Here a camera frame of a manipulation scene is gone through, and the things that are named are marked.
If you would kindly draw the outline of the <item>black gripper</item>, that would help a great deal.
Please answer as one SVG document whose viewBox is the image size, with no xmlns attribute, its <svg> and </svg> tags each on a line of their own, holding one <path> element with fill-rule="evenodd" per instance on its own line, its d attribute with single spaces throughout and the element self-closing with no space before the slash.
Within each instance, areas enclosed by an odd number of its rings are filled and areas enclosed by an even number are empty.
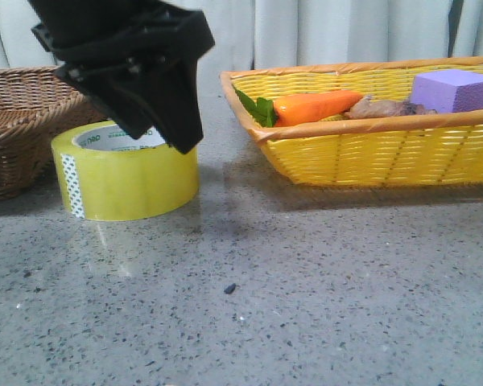
<svg viewBox="0 0 483 386">
<path fill-rule="evenodd" d="M 204 12 L 165 1 L 31 1 L 57 78 L 131 138 L 155 128 L 181 154 L 203 138 L 196 66 L 215 41 Z"/>
</svg>

